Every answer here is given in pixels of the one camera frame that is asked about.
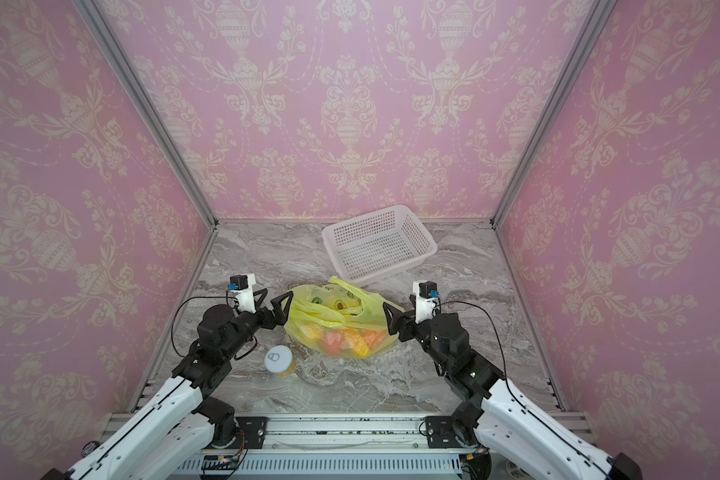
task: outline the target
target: wire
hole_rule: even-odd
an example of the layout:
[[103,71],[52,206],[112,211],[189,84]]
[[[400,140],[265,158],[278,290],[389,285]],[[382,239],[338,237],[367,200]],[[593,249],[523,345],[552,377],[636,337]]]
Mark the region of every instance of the wire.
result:
[[528,407],[527,407],[526,405],[523,405],[523,403],[514,395],[514,393],[512,392],[512,389],[509,388],[509,381],[508,381],[508,380],[509,380],[509,377],[508,377],[508,375],[507,375],[507,359],[504,358],[504,350],[501,348],[501,339],[499,338],[499,331],[496,330],[496,324],[494,323],[494,319],[491,318],[490,314],[486,311],[486,309],[484,309],[484,308],[481,307],[480,305],[475,305],[474,303],[470,303],[470,302],[464,302],[464,301],[462,301],[462,300],[450,300],[450,301],[444,302],[444,303],[445,303],[445,304],[449,304],[449,303],[463,303],[463,304],[465,304],[465,305],[470,305],[470,306],[473,306],[473,307],[475,307],[475,308],[478,308],[478,309],[482,310],[483,313],[485,313],[485,315],[488,317],[488,320],[490,321],[490,325],[494,328],[494,334],[496,335],[496,342],[499,344],[499,352],[501,353],[501,363],[504,365],[504,384],[507,386],[507,391],[508,391],[509,394],[512,396],[512,398],[514,398],[514,400],[518,403],[518,405],[520,406],[520,408],[522,408],[523,410],[525,410],[526,412],[528,412],[532,417],[536,418],[541,425],[547,427],[547,430],[549,430],[550,432],[552,432],[552,433],[553,433],[556,437],[558,437],[564,444],[566,444],[567,446],[571,447],[578,455],[585,457],[588,462],[590,462],[592,465],[594,465],[595,468],[597,468],[598,470],[600,470],[600,472],[601,472],[603,475],[605,475],[605,478],[607,478],[607,479],[609,479],[609,480],[613,480],[612,477],[611,477],[608,473],[605,472],[605,470],[603,470],[599,465],[597,465],[595,462],[593,462],[593,461],[590,459],[590,456],[586,456],[585,454],[583,454],[583,453],[581,452],[581,450],[579,450],[578,448],[576,448],[576,446],[572,445],[572,444],[571,444],[570,442],[568,442],[565,438],[563,438],[562,436],[560,436],[560,434],[557,433],[557,432],[554,430],[554,428],[550,427],[549,425],[547,425],[547,423],[546,423],[544,420],[542,420],[541,418],[539,418],[538,416],[536,416],[531,410],[528,409]]
[[242,458],[240,458],[240,461],[237,463],[237,467],[235,467],[235,471],[230,474],[230,476],[235,475],[235,472],[240,470],[240,467],[242,466],[242,463],[246,460],[246,457],[248,456],[248,450],[246,450],[245,453],[242,454]]
[[470,458],[470,456],[473,458],[477,458],[477,457],[485,455],[486,453],[488,453],[488,448],[486,448],[484,446],[479,446],[474,450],[474,452],[472,452],[471,454],[469,454],[469,456],[467,456],[467,460],[472,459],[472,458]]
[[[233,455],[232,458],[234,458],[234,457],[239,457],[239,456],[240,456],[240,452],[242,452],[242,450],[243,450],[244,447],[246,446],[246,433],[245,433],[243,430],[241,430],[241,429],[238,430],[238,433],[242,436],[242,442],[240,443],[240,448],[237,450],[237,453],[236,453],[235,455]],[[228,462],[226,459],[224,459],[224,460],[222,460],[222,463],[216,464],[216,465],[214,465],[214,466],[210,466],[210,467],[203,468],[203,469],[202,469],[202,474],[205,475],[206,470],[217,470],[217,471],[232,470],[232,473],[237,472],[237,469],[240,468],[240,465],[242,464],[242,461],[245,460],[246,455],[248,455],[248,450],[246,450],[246,453],[242,456],[242,458],[238,458],[238,463],[237,463],[237,465],[236,465],[234,468],[231,467],[231,463],[230,463],[230,462]]]
[[179,308],[176,309],[176,312],[173,313],[173,319],[170,322],[170,344],[173,347],[173,351],[176,352],[178,356],[184,356],[181,353],[179,353],[179,350],[176,348],[176,342],[173,339],[174,335],[174,328],[176,327],[176,317],[179,315],[179,312],[181,312],[181,308],[186,305],[187,302],[190,300],[198,299],[198,298],[228,298],[229,292],[227,292],[227,296],[191,296],[190,298],[184,300],[181,305],[179,305]]
[[445,376],[445,370],[441,370],[437,362],[434,362],[434,370],[438,373],[438,376]]
[[469,474],[470,480],[483,480],[481,477],[478,476],[474,468],[472,468],[471,465],[468,463],[465,463],[461,466],[462,471],[466,471]]
[[242,360],[242,359],[246,358],[248,355],[250,355],[250,353],[251,353],[253,350],[256,350],[256,348],[259,346],[259,339],[257,339],[256,336],[254,336],[254,337],[253,337],[253,341],[254,341],[254,343],[253,343],[253,346],[251,347],[251,349],[248,350],[247,352],[243,353],[243,354],[240,355],[240,356],[236,356],[236,357],[235,357],[235,360]]

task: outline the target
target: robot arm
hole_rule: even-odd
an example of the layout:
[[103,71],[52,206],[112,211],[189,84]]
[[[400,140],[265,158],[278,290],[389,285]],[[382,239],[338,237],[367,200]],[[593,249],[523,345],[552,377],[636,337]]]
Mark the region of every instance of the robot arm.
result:
[[235,409],[210,395],[260,328],[285,325],[292,299],[287,293],[272,300],[273,310],[262,308],[267,290],[253,292],[255,282],[253,274],[231,277],[230,291],[240,297],[237,309],[221,304],[206,310],[198,339],[154,397],[72,468],[52,469],[41,480],[114,480],[132,473],[144,480],[165,478],[209,443],[229,443],[238,432]]
[[541,480],[642,480],[640,467],[615,458],[578,438],[536,406],[496,365],[469,345],[457,313],[442,313],[437,284],[414,282],[414,310],[384,304],[389,333],[416,340],[438,374],[462,400],[451,416],[456,437],[466,446],[492,448]]

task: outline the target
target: damask wallpaper pattern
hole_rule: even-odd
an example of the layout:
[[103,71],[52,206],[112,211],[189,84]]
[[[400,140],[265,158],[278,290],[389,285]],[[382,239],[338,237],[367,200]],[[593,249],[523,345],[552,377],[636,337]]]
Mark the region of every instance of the damask wallpaper pattern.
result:
[[99,4],[219,218],[487,218],[591,0]]
[[0,0],[0,478],[126,408],[205,235],[71,2]]
[[600,446],[720,480],[720,1],[616,4],[502,234]]

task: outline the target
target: black cable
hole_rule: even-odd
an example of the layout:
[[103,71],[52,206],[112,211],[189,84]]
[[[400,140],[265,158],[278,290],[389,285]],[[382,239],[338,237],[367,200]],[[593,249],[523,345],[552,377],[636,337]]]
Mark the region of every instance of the black cable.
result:
[[191,296],[190,298],[184,300],[181,305],[179,305],[179,308],[176,309],[176,313],[173,314],[173,319],[170,322],[170,344],[173,346],[173,351],[176,352],[178,356],[184,357],[181,353],[179,353],[179,349],[176,348],[176,342],[173,340],[173,329],[176,326],[176,317],[179,315],[179,312],[181,312],[181,308],[186,305],[187,302],[190,300],[194,300],[197,298],[229,298],[230,292],[227,291],[226,296]]
[[583,453],[581,452],[581,450],[579,450],[579,449],[576,448],[574,445],[572,445],[571,443],[569,443],[565,438],[563,438],[562,436],[560,436],[560,434],[557,433],[557,432],[554,430],[554,428],[550,427],[549,425],[547,425],[547,423],[546,423],[544,420],[542,420],[541,418],[537,417],[531,410],[528,409],[527,406],[523,405],[523,403],[520,402],[520,400],[514,395],[514,393],[512,392],[512,389],[509,388],[509,382],[507,381],[507,380],[509,379],[509,377],[507,376],[507,359],[504,358],[504,350],[502,350],[502,348],[501,348],[501,339],[499,338],[499,331],[496,330],[496,324],[494,323],[494,319],[491,318],[490,314],[486,311],[486,309],[484,309],[484,308],[481,307],[480,305],[475,305],[474,303],[470,303],[470,302],[464,302],[464,301],[462,301],[462,300],[450,300],[450,301],[448,301],[448,302],[445,302],[445,304],[449,304],[449,303],[463,303],[463,304],[465,304],[465,305],[470,305],[470,306],[473,306],[473,307],[475,307],[475,308],[479,308],[480,310],[483,311],[483,313],[485,313],[485,315],[488,317],[488,320],[490,321],[490,325],[494,328],[494,334],[496,335],[496,342],[499,344],[499,352],[501,353],[501,362],[502,362],[502,364],[504,364],[504,384],[507,386],[507,391],[508,391],[509,394],[512,396],[512,398],[514,398],[514,400],[518,403],[518,405],[520,406],[520,408],[522,408],[523,410],[525,410],[526,412],[528,412],[532,417],[536,418],[541,425],[547,427],[547,430],[549,430],[550,432],[552,432],[552,433],[553,433],[556,437],[558,437],[564,444],[566,444],[567,446],[571,447],[578,455],[585,457],[588,462],[590,462],[592,465],[594,465],[598,470],[600,470],[600,472],[601,472],[603,475],[605,475],[605,478],[607,478],[608,480],[613,480],[612,477],[611,477],[609,474],[607,474],[607,473],[605,472],[605,470],[603,470],[599,465],[597,465],[595,462],[593,462],[589,456],[586,456],[585,454],[583,454]]
[[434,362],[434,370],[438,373],[438,376],[445,376],[445,369],[441,370],[437,362]]
[[248,355],[250,355],[250,353],[251,353],[253,350],[256,350],[256,348],[259,346],[259,339],[257,339],[256,336],[254,336],[254,337],[253,337],[253,341],[254,341],[254,343],[253,343],[253,346],[251,347],[251,349],[248,350],[247,352],[243,353],[243,354],[240,355],[240,356],[236,356],[236,357],[235,357],[235,360],[242,360],[242,359],[246,358]]
[[240,458],[240,452],[242,452],[243,448],[246,446],[246,433],[245,433],[243,430],[238,429],[238,433],[235,434],[235,437],[237,437],[237,435],[239,435],[239,434],[242,435],[242,442],[240,442],[240,449],[237,451],[237,453],[236,453],[235,455],[232,456],[232,458],[238,457],[238,463],[237,463],[237,465],[233,468],[231,462],[227,462],[226,460],[222,460],[222,463],[216,464],[216,465],[214,465],[214,466],[210,466],[210,467],[203,468],[203,471],[205,471],[205,470],[218,470],[218,471],[226,472],[226,471],[231,470],[232,473],[234,473],[234,472],[237,471],[238,468],[240,468],[240,464],[242,464],[242,460],[245,459],[245,455],[248,455],[248,450],[246,450],[245,455],[243,455],[242,458]]
[[462,471],[466,470],[467,473],[469,473],[470,480],[485,480],[485,475],[484,475],[482,469],[480,470],[480,473],[478,473],[478,468],[471,466],[468,463],[463,464],[461,466],[461,470]]
[[245,453],[242,454],[242,458],[240,458],[240,461],[237,463],[237,467],[235,467],[235,470],[230,474],[230,476],[235,475],[235,472],[240,470],[242,463],[246,460],[246,457],[248,456],[249,450],[250,450],[250,448],[246,449]]

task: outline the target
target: mounting plate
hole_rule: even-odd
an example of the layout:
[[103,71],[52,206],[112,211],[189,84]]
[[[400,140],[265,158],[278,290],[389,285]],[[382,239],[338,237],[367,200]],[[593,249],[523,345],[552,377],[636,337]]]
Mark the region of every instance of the mounting plate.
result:
[[[246,434],[246,450],[260,450],[264,446],[264,437],[266,437],[266,421],[267,417],[236,417],[237,424]],[[235,437],[232,444],[227,447],[230,449],[240,448],[242,437]]]
[[454,421],[448,416],[426,418],[427,444],[430,448],[461,448],[456,440]]

